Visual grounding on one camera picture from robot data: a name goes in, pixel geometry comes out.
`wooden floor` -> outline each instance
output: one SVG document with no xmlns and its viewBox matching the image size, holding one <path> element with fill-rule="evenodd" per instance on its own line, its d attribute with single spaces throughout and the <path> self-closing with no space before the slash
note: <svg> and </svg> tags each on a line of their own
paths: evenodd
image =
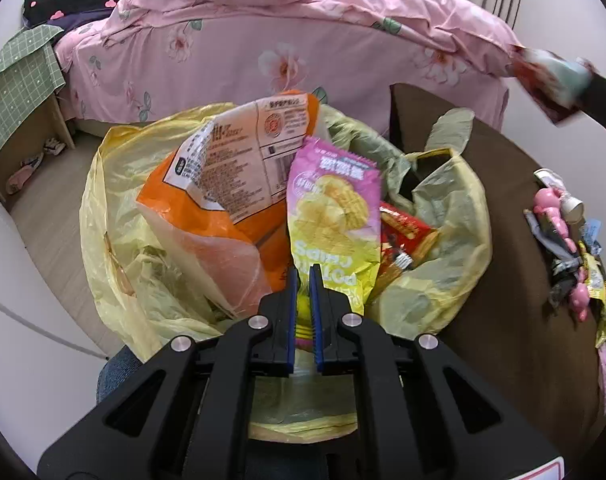
<svg viewBox="0 0 606 480">
<path fill-rule="evenodd" d="M 74 140 L 76 150 L 45 156 L 18 193 L 10 214 L 50 290 L 90 339 L 112 356 L 123 343 L 96 313 L 78 230 L 81 196 L 101 139 L 79 132 Z"/>
</svg>

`green checkered cloth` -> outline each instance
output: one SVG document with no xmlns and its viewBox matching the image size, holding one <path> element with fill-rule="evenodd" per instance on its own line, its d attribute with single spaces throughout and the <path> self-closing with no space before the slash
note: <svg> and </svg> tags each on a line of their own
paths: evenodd
<svg viewBox="0 0 606 480">
<path fill-rule="evenodd" d="M 39 25 L 17 34 L 0 52 L 0 149 L 50 94 L 65 84 L 50 40 L 61 27 Z"/>
</svg>

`brown fabric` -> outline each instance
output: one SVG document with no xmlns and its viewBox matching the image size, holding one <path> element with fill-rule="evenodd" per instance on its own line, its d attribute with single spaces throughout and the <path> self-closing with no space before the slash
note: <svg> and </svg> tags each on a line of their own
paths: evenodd
<svg viewBox="0 0 606 480">
<path fill-rule="evenodd" d="M 422 151 L 432 124 L 454 107 L 405 84 L 392 86 L 392 98 L 390 138 L 404 152 Z M 463 157 L 485 188 L 493 255 L 441 337 L 572 466 L 606 422 L 595 318 L 576 324 L 564 306 L 557 316 L 547 306 L 547 269 L 523 217 L 538 190 L 532 172 L 540 165 L 478 120 Z"/>
</svg>

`pink blanket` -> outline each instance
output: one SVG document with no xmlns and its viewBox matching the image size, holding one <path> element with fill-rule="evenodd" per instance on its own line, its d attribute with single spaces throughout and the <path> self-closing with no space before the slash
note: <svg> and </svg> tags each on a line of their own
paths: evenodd
<svg viewBox="0 0 606 480">
<path fill-rule="evenodd" d="M 153 121 L 297 88 L 384 133 L 397 82 L 500 128 L 512 44 L 467 0 L 120 0 L 56 54 L 66 118 Z"/>
</svg>

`pink slipper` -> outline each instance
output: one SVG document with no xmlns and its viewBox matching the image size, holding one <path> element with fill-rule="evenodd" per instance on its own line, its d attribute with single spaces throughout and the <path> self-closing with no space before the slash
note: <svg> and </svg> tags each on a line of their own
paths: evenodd
<svg viewBox="0 0 606 480">
<path fill-rule="evenodd" d="M 8 192 L 8 195 L 14 195 L 14 193 L 19 192 L 33 173 L 34 168 L 28 164 L 8 178 L 8 181 L 6 182 L 6 191 Z"/>
</svg>

